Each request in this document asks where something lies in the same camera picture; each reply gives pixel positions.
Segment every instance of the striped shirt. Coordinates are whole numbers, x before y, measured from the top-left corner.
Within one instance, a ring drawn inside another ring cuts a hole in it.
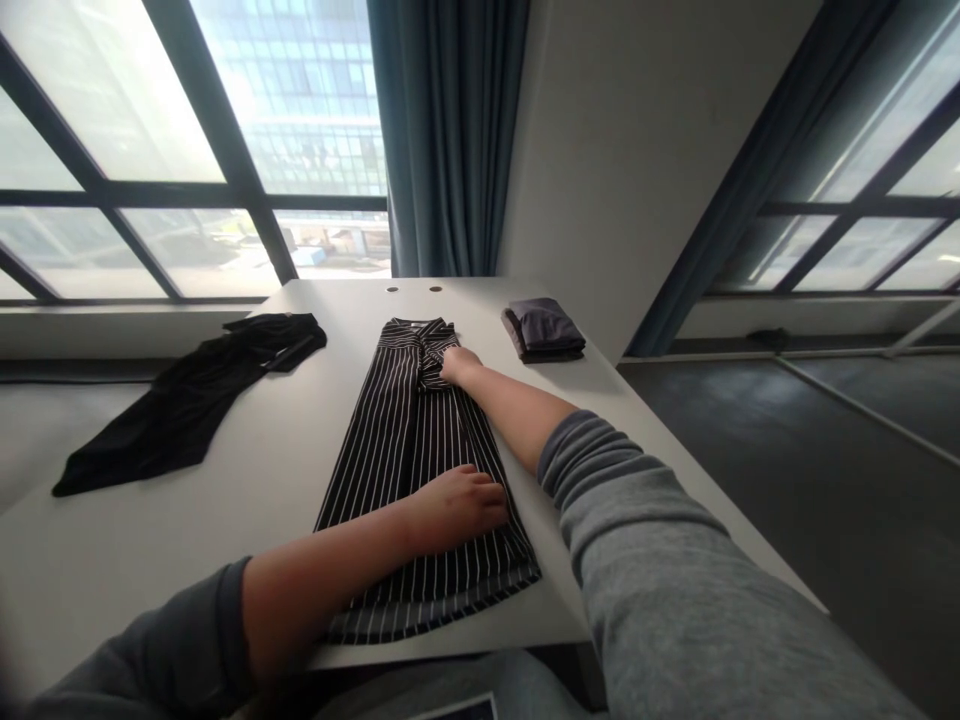
[[[450,468],[473,463],[504,486],[507,525],[443,555],[422,557],[354,598],[325,640],[400,640],[490,607],[540,579],[483,411],[440,379],[452,323],[388,322],[364,380],[314,531],[416,492]]]

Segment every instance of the white table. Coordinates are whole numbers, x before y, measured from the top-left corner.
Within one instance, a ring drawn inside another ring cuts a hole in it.
[[[51,476],[0,519],[0,637],[21,688],[29,694],[54,682],[137,614],[216,568],[310,532],[380,330],[395,316],[453,321],[461,342],[490,367],[608,419],[671,465],[761,567],[816,602],[595,348],[588,345],[575,363],[520,363],[500,310],[511,299],[544,294],[536,283],[507,278],[298,280],[284,287],[257,312],[312,312],[328,345],[292,374],[269,376],[244,393],[202,465],[60,500],[49,494],[57,480]],[[557,512],[498,443],[543,580],[425,635],[326,647],[318,667],[588,640]],[[57,451],[66,457],[72,449]]]

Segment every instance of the curtain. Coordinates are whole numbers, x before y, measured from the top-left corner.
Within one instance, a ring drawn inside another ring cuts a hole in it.
[[[394,277],[494,275],[528,0],[368,0]]]
[[[627,355],[663,355],[896,0],[826,0],[760,114]]]

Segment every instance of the folded dark garment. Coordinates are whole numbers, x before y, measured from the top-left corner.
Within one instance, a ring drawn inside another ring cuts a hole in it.
[[[576,352],[587,342],[553,298],[534,298],[510,303],[520,323],[520,335],[527,352]]]
[[[536,363],[546,362],[569,362],[570,360],[579,360],[583,353],[579,350],[539,350],[530,352],[523,342],[523,335],[520,330],[520,321],[513,311],[507,308],[500,313],[500,320],[507,330],[507,335],[513,342],[513,347],[517,351],[517,357],[524,365],[534,365]]]

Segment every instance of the black cloth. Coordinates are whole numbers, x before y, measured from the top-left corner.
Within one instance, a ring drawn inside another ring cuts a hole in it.
[[[440,379],[457,345],[442,318],[384,326],[314,530],[406,497],[473,463],[504,486],[510,521],[443,555],[418,558],[354,598],[326,642],[374,644],[427,632],[490,607],[540,578],[486,415]]]
[[[509,307],[520,321],[527,352],[577,352],[587,346],[573,320],[553,298],[517,300]]]
[[[327,336],[313,315],[268,314],[227,323],[157,376],[150,390],[67,459],[55,497],[163,475],[203,462],[220,422],[268,372],[290,372]]]
[[[520,328],[520,321],[513,314],[513,310],[507,308],[500,313],[500,321],[510,336],[514,349],[517,351],[517,357],[524,365],[535,365],[537,363],[548,362],[569,362],[570,360],[579,360],[583,357],[580,350],[540,350],[530,352],[527,350],[526,343],[523,341],[523,330]]]
[[[553,298],[511,302],[500,320],[524,365],[583,357],[586,340]]]

